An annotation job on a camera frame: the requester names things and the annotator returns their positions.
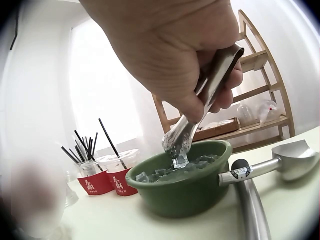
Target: metal tongs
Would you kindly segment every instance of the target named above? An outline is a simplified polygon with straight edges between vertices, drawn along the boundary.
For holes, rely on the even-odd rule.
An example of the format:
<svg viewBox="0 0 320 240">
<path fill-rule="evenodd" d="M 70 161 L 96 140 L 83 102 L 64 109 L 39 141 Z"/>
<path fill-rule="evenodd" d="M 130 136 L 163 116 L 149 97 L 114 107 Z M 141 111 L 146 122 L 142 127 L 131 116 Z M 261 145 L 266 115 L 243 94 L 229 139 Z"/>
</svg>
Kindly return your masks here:
<svg viewBox="0 0 320 240">
<path fill-rule="evenodd" d="M 204 105 L 204 114 L 201 121 L 208 113 L 218 92 L 223 89 L 225 81 L 243 53 L 244 48 L 235 43 L 231 47 L 217 50 L 212 61 L 200 69 L 200 76 L 194 91 Z M 201 121 L 193 123 L 182 115 L 176 125 L 164 135 L 162 146 L 172 159 L 187 154 Z M 185 164 L 174 161 L 175 168 L 183 167 Z"/>
</svg>

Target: label sticker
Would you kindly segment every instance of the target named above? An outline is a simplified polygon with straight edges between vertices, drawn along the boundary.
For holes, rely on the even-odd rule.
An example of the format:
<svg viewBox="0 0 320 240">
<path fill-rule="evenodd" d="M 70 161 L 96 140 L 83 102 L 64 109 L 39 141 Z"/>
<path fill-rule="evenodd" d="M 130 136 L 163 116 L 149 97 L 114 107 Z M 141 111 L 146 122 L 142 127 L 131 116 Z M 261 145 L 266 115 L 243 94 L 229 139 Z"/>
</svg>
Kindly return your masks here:
<svg viewBox="0 0 320 240">
<path fill-rule="evenodd" d="M 243 168 L 239 168 L 236 170 L 231 170 L 230 172 L 234 178 L 243 179 L 243 178 L 247 178 L 249 176 L 249 174 L 252 172 L 252 168 L 251 168 L 251 166 L 243 167 Z"/>
</svg>

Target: ice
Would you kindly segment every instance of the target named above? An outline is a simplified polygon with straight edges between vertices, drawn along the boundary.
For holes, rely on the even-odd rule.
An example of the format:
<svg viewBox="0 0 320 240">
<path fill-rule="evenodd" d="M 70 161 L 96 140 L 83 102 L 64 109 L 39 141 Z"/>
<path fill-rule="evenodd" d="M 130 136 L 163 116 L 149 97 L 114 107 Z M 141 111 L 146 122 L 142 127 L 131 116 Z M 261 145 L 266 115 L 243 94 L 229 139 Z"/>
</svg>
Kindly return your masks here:
<svg viewBox="0 0 320 240">
<path fill-rule="evenodd" d="M 200 162 L 197 163 L 196 167 L 202 169 L 202 168 L 205 168 L 208 165 L 209 165 L 209 163 L 207 161 L 200 161 Z"/>
<path fill-rule="evenodd" d="M 140 173 L 140 174 L 138 174 L 138 175 L 136 176 L 136 181 L 137 181 L 137 182 L 150 182 L 150 179 L 149 179 L 149 177 L 146 175 L 145 172 L 142 172 L 142 173 Z"/>
<path fill-rule="evenodd" d="M 215 160 L 217 160 L 219 158 L 218 155 L 213 155 L 213 154 L 210 154 L 210 155 L 203 155 L 203 156 L 200 156 L 198 157 L 196 160 L 194 161 L 191 161 L 192 163 L 199 163 L 200 161 L 207 161 L 208 163 L 213 163 Z"/>
<path fill-rule="evenodd" d="M 188 163 L 185 167 L 184 167 L 184 171 L 185 172 L 191 172 L 193 170 L 196 170 L 196 165 L 194 163 Z"/>
<path fill-rule="evenodd" d="M 159 180 L 159 175 L 158 174 L 152 174 L 149 176 L 150 182 L 156 182 Z"/>
<path fill-rule="evenodd" d="M 172 159 L 174 168 L 185 167 L 189 161 L 187 158 L 187 153 L 181 151 L 179 156 L 176 159 Z"/>
<path fill-rule="evenodd" d="M 170 174 L 162 176 L 159 178 L 159 181 L 163 182 L 163 181 L 168 181 L 171 179 L 176 179 L 178 177 L 181 177 L 185 174 L 184 168 L 179 168 L 176 169 L 174 171 L 172 171 Z"/>
<path fill-rule="evenodd" d="M 165 168 L 157 169 L 157 170 L 155 170 L 155 172 L 159 177 L 162 177 L 162 176 L 166 175 L 166 169 Z"/>
<path fill-rule="evenodd" d="M 155 174 L 152 174 L 149 176 L 150 182 L 158 182 L 158 181 L 168 181 L 172 179 L 183 179 L 184 177 L 188 177 L 189 173 L 193 171 L 197 171 L 197 169 L 203 169 L 209 164 L 213 163 L 215 160 L 217 160 L 220 156 L 218 155 L 203 155 L 198 157 L 195 160 L 192 161 L 184 161 L 184 166 L 180 168 L 175 168 L 175 165 L 171 165 L 168 169 L 157 169 L 155 170 Z"/>
</svg>

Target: white counter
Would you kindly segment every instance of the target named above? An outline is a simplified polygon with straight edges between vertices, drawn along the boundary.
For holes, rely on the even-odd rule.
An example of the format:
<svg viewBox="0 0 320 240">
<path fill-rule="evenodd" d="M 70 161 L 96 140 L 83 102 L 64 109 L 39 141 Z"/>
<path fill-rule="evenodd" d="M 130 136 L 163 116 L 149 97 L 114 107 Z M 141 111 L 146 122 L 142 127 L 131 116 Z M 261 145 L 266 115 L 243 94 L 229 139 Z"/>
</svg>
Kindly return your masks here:
<svg viewBox="0 0 320 240">
<path fill-rule="evenodd" d="M 234 154 L 231 164 L 246 159 L 256 164 L 271 159 L 276 145 L 305 139 L 319 151 L 319 131 L 314 128 L 301 135 L 259 149 Z M 319 165 L 305 178 L 284 184 L 271 172 L 254 178 L 269 223 L 273 240 L 301 239 L 312 221 L 319 219 Z M 237 240 L 241 239 L 241 215 L 233 186 L 227 195 L 208 211 L 185 219 L 158 217 L 144 206 L 139 194 L 121 197 L 115 191 L 88 196 L 77 180 L 69 183 L 79 196 L 78 202 L 65 209 L 62 225 L 69 228 L 72 240 Z"/>
</svg>

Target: green bowl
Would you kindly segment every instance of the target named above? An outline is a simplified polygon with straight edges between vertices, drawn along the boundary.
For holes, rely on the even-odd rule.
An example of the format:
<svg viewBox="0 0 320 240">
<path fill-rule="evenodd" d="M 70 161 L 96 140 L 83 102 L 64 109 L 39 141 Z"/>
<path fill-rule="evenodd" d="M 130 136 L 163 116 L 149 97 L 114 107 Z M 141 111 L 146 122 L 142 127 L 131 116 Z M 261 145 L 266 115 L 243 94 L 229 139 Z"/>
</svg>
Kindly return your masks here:
<svg viewBox="0 0 320 240">
<path fill-rule="evenodd" d="M 184 174 L 182 178 L 153 183 L 135 181 L 135 176 L 141 172 L 151 175 L 155 169 L 170 168 L 171 158 L 161 153 L 130 169 L 125 178 L 129 186 L 138 190 L 155 214 L 169 218 L 188 217 L 209 209 L 227 192 L 227 186 L 219 186 L 218 173 L 229 170 L 228 159 L 231 153 L 232 146 L 226 141 L 196 142 L 191 145 L 189 160 L 210 154 L 221 157 L 203 169 Z"/>
</svg>

